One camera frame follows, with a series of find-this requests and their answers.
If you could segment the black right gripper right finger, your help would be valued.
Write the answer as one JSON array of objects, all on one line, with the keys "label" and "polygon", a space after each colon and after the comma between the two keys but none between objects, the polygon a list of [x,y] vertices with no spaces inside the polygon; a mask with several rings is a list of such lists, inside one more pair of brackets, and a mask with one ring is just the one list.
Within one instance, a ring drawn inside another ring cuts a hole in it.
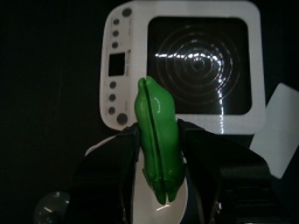
[{"label": "black right gripper right finger", "polygon": [[179,129],[200,224],[271,224],[273,201],[265,160],[184,120]]}]

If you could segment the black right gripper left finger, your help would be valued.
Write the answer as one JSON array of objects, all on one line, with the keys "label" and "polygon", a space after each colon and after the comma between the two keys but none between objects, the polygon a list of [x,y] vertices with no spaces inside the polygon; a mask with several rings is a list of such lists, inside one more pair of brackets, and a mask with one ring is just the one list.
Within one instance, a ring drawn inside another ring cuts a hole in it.
[{"label": "black right gripper left finger", "polygon": [[79,163],[69,187],[68,224],[132,224],[137,155],[133,124]]}]

